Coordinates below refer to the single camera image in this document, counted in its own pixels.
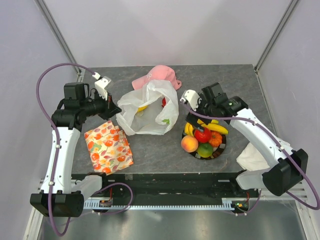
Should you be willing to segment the fake banana bunch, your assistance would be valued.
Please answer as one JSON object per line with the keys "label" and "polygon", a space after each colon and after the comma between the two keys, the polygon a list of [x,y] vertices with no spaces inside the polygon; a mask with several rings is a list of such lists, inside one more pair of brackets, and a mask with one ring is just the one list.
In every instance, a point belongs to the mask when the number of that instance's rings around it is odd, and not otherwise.
{"label": "fake banana bunch", "polygon": [[[229,131],[225,127],[219,125],[219,122],[215,119],[211,120],[209,124],[205,124],[202,120],[198,119],[197,123],[200,124],[202,127],[209,129],[210,131],[215,131],[222,135],[227,135],[229,133]],[[184,133],[192,137],[194,136],[194,128],[188,122],[184,126]]]}

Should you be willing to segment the fake red apple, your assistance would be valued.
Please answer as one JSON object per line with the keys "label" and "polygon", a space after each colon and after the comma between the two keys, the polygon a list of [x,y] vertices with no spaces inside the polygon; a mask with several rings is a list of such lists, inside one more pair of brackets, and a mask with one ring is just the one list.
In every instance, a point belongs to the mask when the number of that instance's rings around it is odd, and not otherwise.
{"label": "fake red apple", "polygon": [[205,127],[203,131],[196,129],[194,131],[194,137],[199,143],[207,143],[211,139],[212,134],[211,131]]}

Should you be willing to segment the fake orange mini pumpkin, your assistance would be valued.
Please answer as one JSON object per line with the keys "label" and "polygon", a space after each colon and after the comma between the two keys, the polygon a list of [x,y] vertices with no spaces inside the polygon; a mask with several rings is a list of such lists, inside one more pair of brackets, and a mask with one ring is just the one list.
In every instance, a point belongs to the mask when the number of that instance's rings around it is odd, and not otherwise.
{"label": "fake orange mini pumpkin", "polygon": [[217,148],[222,143],[222,135],[217,131],[211,131],[211,138],[208,143],[212,147]]}

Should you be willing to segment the fake peach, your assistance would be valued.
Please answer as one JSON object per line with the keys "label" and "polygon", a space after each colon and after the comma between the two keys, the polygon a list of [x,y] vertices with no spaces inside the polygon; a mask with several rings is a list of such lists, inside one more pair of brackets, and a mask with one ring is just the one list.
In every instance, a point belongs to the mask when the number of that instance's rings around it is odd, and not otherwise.
{"label": "fake peach", "polygon": [[186,135],[182,138],[180,145],[185,152],[192,153],[198,149],[199,143],[195,137]]}

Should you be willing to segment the fake yellow lemon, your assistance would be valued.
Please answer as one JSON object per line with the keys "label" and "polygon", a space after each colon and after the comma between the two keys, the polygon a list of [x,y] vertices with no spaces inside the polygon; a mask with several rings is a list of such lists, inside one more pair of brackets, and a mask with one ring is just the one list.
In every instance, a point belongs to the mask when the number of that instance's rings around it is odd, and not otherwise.
{"label": "fake yellow lemon", "polygon": [[197,153],[201,158],[209,158],[214,152],[214,148],[208,143],[200,143],[197,148]]}

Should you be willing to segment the white plastic bag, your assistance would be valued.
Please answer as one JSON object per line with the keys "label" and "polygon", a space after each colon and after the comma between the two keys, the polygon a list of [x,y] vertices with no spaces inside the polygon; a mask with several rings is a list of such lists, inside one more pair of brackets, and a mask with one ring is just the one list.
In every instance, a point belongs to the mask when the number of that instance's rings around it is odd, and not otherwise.
{"label": "white plastic bag", "polygon": [[[128,136],[162,136],[173,128],[179,117],[177,91],[167,80],[151,80],[123,95],[117,104],[121,113],[116,115],[116,121]],[[148,107],[138,112],[143,106]]]}

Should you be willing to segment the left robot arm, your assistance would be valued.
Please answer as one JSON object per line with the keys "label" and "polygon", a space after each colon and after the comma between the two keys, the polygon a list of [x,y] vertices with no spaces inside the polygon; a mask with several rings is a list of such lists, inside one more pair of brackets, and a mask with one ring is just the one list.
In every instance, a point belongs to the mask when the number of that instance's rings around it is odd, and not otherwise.
{"label": "left robot arm", "polygon": [[49,164],[39,193],[30,196],[30,204],[45,217],[79,217],[85,201],[93,194],[106,196],[110,185],[103,173],[89,173],[72,186],[72,166],[82,126],[91,116],[109,120],[121,112],[107,92],[110,80],[103,78],[94,83],[94,97],[87,83],[64,85],[64,98],[49,118],[55,125]]}

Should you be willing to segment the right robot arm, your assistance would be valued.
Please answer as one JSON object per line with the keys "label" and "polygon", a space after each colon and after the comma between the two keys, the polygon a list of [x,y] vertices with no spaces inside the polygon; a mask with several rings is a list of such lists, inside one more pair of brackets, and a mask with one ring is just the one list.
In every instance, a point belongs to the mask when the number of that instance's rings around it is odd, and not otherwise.
{"label": "right robot arm", "polygon": [[229,191],[235,197],[242,196],[249,189],[266,188],[275,196],[281,196],[300,181],[306,173],[308,154],[294,150],[277,138],[255,116],[240,97],[228,97],[219,83],[202,88],[198,93],[187,89],[180,98],[187,106],[186,121],[197,130],[203,131],[197,121],[224,120],[238,130],[257,149],[268,164],[268,168],[238,173],[229,184]]}

